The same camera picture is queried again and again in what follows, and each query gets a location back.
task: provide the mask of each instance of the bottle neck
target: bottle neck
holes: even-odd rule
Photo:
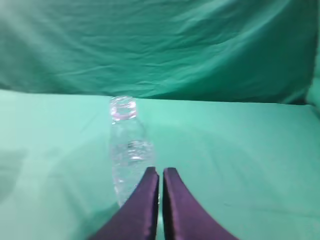
[[[134,119],[137,116],[136,101],[130,96],[117,96],[111,99],[110,114],[113,122]]]

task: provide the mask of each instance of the green table surface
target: green table surface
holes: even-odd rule
[[[0,239],[86,239],[117,211],[109,100],[0,91]],[[236,237],[319,239],[320,119],[312,106],[152,99],[137,106],[158,173],[176,167]]]

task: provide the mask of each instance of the green fabric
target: green fabric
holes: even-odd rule
[[[0,33],[3,89],[290,103],[317,0],[2,0]]]
[[[318,14],[318,28],[320,28],[320,14]],[[310,104],[314,104],[320,109],[320,37],[318,31],[318,44],[316,51],[315,67],[312,86],[307,95],[307,101]]]
[[[84,240],[117,211],[109,99],[0,91],[0,239]],[[319,239],[320,119],[312,106],[137,106],[158,173],[176,167],[239,239]]]

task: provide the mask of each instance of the clear plastic bottle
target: clear plastic bottle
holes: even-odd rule
[[[147,167],[155,165],[154,148],[137,118],[136,101],[130,96],[112,98],[110,155],[118,204],[122,206]]]

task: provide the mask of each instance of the water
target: water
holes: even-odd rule
[[[111,149],[112,175],[118,204],[122,206],[139,184],[147,167],[154,166],[152,144],[130,141]]]

